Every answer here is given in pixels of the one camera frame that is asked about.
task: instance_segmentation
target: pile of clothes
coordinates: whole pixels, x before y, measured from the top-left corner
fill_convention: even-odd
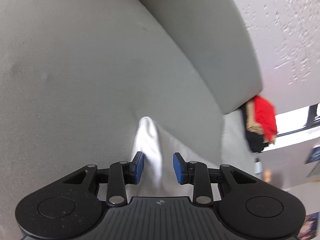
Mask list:
[[[275,143],[277,125],[274,106],[257,95],[240,106],[244,120],[245,136],[250,150],[260,153],[270,143]]]

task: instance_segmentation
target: window frame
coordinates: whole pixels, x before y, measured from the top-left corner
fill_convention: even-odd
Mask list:
[[[305,124],[305,127],[297,129],[297,130],[294,130],[294,131],[277,134],[276,137],[281,137],[281,136],[284,136],[284,135],[288,135],[288,134],[292,134],[292,133],[308,130],[310,128],[314,128],[314,127],[319,126],[320,125],[320,119],[315,121],[315,118],[317,117],[317,108],[318,108],[318,104],[309,106],[307,123]]]

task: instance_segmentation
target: white wall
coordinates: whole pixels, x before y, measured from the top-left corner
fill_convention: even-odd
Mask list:
[[[320,0],[235,0],[277,113],[320,102]]]
[[[307,214],[320,212],[320,183],[306,183],[292,187],[288,191],[303,203]],[[320,222],[318,222],[317,236],[312,240],[320,240]]]

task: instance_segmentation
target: gray sofa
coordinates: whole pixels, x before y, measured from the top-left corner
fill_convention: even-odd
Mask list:
[[[25,195],[129,160],[143,116],[221,164],[223,115],[262,88],[232,0],[0,0],[0,26],[0,239]]]

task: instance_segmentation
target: white cloth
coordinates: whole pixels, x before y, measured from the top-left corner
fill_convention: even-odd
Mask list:
[[[209,163],[179,140],[166,132],[149,117],[140,119],[135,137],[132,158],[137,151],[145,155],[144,170],[138,185],[127,185],[127,196],[189,196],[192,199],[192,185],[180,185],[174,173],[172,158],[180,152],[186,162],[191,160],[206,163],[208,168],[217,168]],[[215,184],[212,184],[214,200],[220,200]]]

